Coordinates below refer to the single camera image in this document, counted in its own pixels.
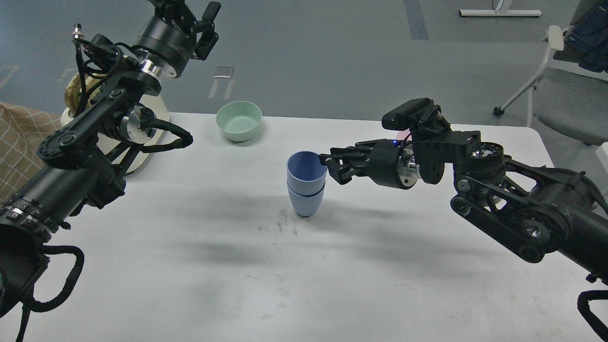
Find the table surface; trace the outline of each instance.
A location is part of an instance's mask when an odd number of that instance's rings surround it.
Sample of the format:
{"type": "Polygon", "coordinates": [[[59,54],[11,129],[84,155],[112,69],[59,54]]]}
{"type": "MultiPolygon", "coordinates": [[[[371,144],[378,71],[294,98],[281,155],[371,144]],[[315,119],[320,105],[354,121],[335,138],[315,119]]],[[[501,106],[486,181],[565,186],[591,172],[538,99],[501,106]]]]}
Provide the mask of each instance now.
{"type": "MultiPolygon", "coordinates": [[[[85,268],[65,304],[32,314],[26,341],[597,339],[576,298],[602,287],[559,253],[528,264],[452,212],[450,165],[440,184],[407,191],[328,177],[317,214],[297,216],[288,156],[394,138],[380,122],[264,117],[261,134],[237,144],[213,115],[171,119],[193,145],[151,155],[124,197],[54,235],[82,248],[85,268]]],[[[551,165],[530,128],[453,129],[551,165]]],[[[51,259],[38,300],[59,292],[72,262],[51,259]]],[[[20,314],[0,319],[0,341],[16,337],[20,314]]]]}

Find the checkered cloth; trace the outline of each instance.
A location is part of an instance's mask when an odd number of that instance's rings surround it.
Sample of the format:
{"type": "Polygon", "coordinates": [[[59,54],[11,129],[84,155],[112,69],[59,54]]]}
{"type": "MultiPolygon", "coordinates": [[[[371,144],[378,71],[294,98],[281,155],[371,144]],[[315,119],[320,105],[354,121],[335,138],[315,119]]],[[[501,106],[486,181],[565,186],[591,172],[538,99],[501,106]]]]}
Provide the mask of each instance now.
{"type": "Polygon", "coordinates": [[[0,201],[31,179],[44,165],[36,149],[61,128],[60,116],[0,102],[0,201]]]}

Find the green bowl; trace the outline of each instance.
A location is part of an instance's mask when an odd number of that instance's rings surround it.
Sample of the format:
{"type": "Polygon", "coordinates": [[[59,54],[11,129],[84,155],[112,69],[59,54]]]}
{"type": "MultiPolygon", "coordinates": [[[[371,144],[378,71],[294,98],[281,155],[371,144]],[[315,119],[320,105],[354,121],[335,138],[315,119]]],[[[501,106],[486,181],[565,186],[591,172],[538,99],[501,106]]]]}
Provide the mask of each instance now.
{"type": "Polygon", "coordinates": [[[261,121],[262,110],[248,101],[230,102],[220,108],[215,116],[215,122],[224,136],[236,142],[256,136],[260,132],[261,121]]]}

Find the light blue cup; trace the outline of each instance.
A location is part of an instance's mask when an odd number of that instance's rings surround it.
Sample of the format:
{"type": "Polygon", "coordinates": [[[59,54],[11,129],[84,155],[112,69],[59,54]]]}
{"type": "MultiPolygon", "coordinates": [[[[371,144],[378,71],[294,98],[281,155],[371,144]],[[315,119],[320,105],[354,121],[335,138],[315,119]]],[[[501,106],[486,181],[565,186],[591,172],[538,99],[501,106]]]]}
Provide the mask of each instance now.
{"type": "Polygon", "coordinates": [[[299,151],[287,159],[287,185],[296,194],[310,196],[325,186],[327,166],[313,151],[299,151]]]}
{"type": "Polygon", "coordinates": [[[260,132],[262,110],[249,101],[234,101],[218,110],[215,122],[228,139],[243,142],[260,132]]]}
{"type": "Polygon", "coordinates": [[[321,201],[323,200],[323,193],[325,191],[325,185],[321,187],[321,190],[316,194],[310,196],[302,196],[298,195],[287,185],[287,190],[289,192],[289,200],[291,200],[291,205],[294,207],[295,212],[302,217],[310,217],[313,216],[314,213],[319,210],[321,206],[321,201]]]}

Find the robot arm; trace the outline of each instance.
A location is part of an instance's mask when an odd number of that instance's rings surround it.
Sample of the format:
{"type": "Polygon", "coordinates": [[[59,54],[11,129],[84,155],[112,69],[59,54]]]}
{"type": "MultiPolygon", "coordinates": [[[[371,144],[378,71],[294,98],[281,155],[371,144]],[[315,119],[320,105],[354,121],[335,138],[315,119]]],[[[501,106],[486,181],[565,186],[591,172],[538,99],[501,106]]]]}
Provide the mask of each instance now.
{"type": "Polygon", "coordinates": [[[161,77],[179,77],[189,59],[206,59],[218,39],[213,19],[220,4],[211,2],[202,20],[195,20],[184,1],[151,1],[155,14],[136,43],[113,44],[103,35],[83,39],[80,25],[74,28],[77,64],[84,73],[100,79],[100,92],[84,103],[93,89],[83,88],[75,119],[46,138],[37,155],[45,166],[22,189],[0,206],[0,317],[23,302],[20,338],[29,311],[45,312],[61,305],[70,295],[83,267],[84,254],[73,246],[47,246],[59,227],[69,229],[68,216],[89,204],[99,209],[122,196],[124,176],[140,152],[154,153],[183,148],[192,136],[183,128],[156,119],[139,103],[144,94],[157,96],[161,77]],[[125,47],[131,55],[119,48],[125,47]],[[84,63],[81,49],[90,58],[84,63]],[[98,69],[91,69],[91,63],[98,69]],[[170,144],[144,146],[154,130],[167,130],[178,138],[170,144]],[[97,147],[97,134],[120,141],[105,155],[97,147]],[[120,164],[112,162],[124,151],[120,164]],[[61,293],[47,303],[34,300],[35,282],[47,268],[47,254],[69,253],[76,263],[61,293]]]}
{"type": "MultiPolygon", "coordinates": [[[[453,211],[521,259],[538,263],[559,251],[589,271],[587,280],[608,285],[608,220],[592,212],[608,204],[584,172],[530,167],[503,154],[479,131],[452,131],[441,108],[430,99],[411,100],[382,118],[389,130],[410,130],[412,140],[380,139],[331,148],[321,164],[339,184],[367,176],[376,184],[410,189],[418,179],[437,184],[444,164],[454,167],[453,211]],[[507,177],[515,172],[535,180],[526,191],[507,177]]],[[[608,291],[579,297],[579,311],[594,331],[608,341],[608,329],[589,310],[588,302],[608,298],[608,291]]]]}

